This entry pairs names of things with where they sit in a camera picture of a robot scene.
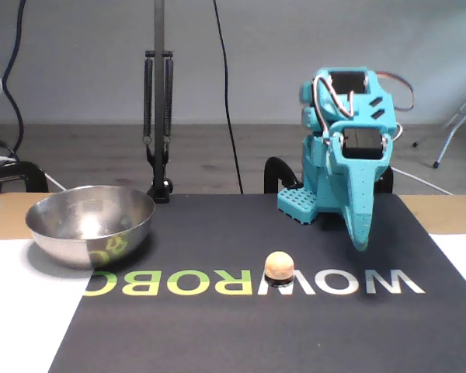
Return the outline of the teal gripper black servo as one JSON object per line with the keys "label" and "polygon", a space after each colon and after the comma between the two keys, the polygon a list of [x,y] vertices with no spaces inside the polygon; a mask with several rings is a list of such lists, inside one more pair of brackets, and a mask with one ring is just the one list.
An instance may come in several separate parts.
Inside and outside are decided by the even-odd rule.
{"label": "teal gripper black servo", "polygon": [[393,141],[383,124],[340,120],[328,128],[326,170],[354,247],[368,247],[375,184],[390,166]]}

